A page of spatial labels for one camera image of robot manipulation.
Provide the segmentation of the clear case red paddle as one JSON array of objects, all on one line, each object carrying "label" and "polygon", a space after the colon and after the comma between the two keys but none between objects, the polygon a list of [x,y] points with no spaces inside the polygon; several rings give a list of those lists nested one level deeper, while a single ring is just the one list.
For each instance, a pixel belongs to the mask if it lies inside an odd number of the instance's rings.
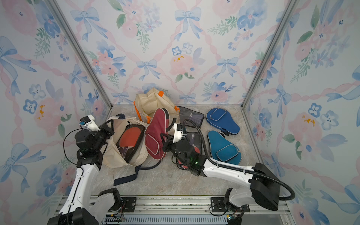
[{"label": "clear case red paddle", "polygon": [[120,136],[116,146],[122,158],[129,164],[145,134],[145,127],[138,124],[128,124]]},{"label": "clear case red paddle", "polygon": [[[201,142],[201,137],[198,132],[188,132],[185,139],[192,145],[195,151],[199,154],[203,153],[203,144]],[[176,160],[176,165],[181,170],[187,170],[187,167],[184,166],[179,160]]]}]

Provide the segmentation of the canvas bag navy handles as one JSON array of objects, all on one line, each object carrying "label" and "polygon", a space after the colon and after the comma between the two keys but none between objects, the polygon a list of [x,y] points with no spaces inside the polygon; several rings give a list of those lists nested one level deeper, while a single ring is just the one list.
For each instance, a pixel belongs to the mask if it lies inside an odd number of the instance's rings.
[{"label": "canvas bag navy handles", "polygon": [[106,124],[113,125],[114,134],[107,140],[107,147],[101,150],[103,164],[109,168],[135,168],[134,174],[114,179],[114,186],[132,182],[137,179],[140,170],[152,170],[160,165],[162,161],[158,160],[153,166],[142,166],[149,155],[145,146],[148,124],[122,113],[110,117]]}]

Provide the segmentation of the teal paddle case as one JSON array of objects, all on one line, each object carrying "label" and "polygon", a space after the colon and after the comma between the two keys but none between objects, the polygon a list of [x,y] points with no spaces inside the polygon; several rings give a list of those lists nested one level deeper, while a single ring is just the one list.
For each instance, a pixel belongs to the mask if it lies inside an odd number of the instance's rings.
[{"label": "teal paddle case", "polygon": [[215,130],[207,134],[211,157],[224,163],[239,165],[242,160],[240,149]]}]

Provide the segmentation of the red pouch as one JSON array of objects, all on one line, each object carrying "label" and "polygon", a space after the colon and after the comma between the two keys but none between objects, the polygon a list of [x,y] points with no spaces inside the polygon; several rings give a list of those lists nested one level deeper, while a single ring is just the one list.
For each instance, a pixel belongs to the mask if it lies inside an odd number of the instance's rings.
[{"label": "red pouch", "polygon": [[163,141],[161,134],[168,134],[169,113],[165,108],[158,108],[145,132],[145,147],[148,154],[155,160],[162,159],[166,153],[163,151]]}]

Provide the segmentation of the black paddle case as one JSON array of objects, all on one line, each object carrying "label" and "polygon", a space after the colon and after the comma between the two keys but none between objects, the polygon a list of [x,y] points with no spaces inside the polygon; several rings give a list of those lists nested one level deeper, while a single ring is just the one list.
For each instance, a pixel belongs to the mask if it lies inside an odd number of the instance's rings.
[{"label": "black paddle case", "polygon": [[179,108],[179,116],[180,116],[179,123],[183,124],[185,120],[191,120],[199,128],[201,128],[204,120],[203,113],[182,106],[179,106],[178,108]]}]

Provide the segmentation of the blue paddle case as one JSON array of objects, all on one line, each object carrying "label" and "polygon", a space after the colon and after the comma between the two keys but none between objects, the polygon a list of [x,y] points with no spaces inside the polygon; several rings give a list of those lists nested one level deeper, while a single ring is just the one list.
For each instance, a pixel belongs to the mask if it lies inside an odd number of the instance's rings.
[{"label": "blue paddle case", "polygon": [[231,114],[223,108],[210,109],[205,115],[206,121],[219,129],[224,135],[237,135],[240,132],[239,125],[234,121]]}]

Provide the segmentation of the canvas bag orange handles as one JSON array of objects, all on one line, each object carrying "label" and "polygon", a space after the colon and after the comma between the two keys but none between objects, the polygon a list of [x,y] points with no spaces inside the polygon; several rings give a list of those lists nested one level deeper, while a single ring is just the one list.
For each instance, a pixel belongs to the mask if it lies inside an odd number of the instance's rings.
[{"label": "canvas bag orange handles", "polygon": [[158,108],[165,108],[170,116],[170,120],[176,118],[180,121],[180,109],[170,98],[168,98],[163,91],[152,88],[146,94],[137,94],[134,107],[140,121],[150,123],[155,111]]}]

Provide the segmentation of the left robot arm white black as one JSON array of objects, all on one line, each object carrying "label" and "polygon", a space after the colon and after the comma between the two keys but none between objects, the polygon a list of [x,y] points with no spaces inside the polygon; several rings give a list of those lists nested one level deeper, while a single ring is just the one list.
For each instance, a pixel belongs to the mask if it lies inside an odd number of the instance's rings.
[{"label": "left robot arm white black", "polygon": [[102,164],[107,140],[114,135],[113,125],[102,124],[94,130],[82,129],[75,134],[79,148],[76,157],[76,178],[67,200],[58,216],[48,220],[49,225],[100,225],[108,212],[119,212],[124,202],[116,188],[100,192],[90,205],[92,187]]}]

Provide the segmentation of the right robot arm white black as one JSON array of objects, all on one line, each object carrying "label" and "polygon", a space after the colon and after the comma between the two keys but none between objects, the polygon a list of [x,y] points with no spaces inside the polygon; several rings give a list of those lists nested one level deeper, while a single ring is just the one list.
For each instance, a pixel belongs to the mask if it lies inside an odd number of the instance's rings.
[{"label": "right robot arm white black", "polygon": [[219,178],[239,184],[238,189],[229,188],[226,191],[223,204],[230,210],[236,210],[244,205],[257,204],[267,210],[277,211],[280,186],[263,174],[254,175],[250,166],[236,166],[230,169],[230,164],[213,164],[205,155],[197,153],[193,146],[185,140],[178,142],[168,140],[163,150],[171,152],[187,171],[195,176]]}]

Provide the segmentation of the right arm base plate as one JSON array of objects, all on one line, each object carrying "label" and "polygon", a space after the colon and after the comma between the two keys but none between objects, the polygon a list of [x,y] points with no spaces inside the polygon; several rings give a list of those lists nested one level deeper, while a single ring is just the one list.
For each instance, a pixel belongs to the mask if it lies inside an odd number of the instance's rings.
[{"label": "right arm base plate", "polygon": [[249,205],[244,205],[241,207],[234,206],[231,203],[225,203],[224,197],[211,197],[210,198],[210,212],[211,213],[224,213],[225,211],[229,213],[247,213],[250,212]]}]

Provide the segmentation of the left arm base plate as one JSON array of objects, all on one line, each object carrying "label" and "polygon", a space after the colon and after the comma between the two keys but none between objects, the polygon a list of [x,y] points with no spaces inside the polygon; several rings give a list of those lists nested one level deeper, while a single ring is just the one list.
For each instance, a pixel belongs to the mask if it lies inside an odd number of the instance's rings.
[{"label": "left arm base plate", "polygon": [[110,208],[110,212],[135,212],[137,203],[136,197],[121,197],[115,200],[114,205]]}]

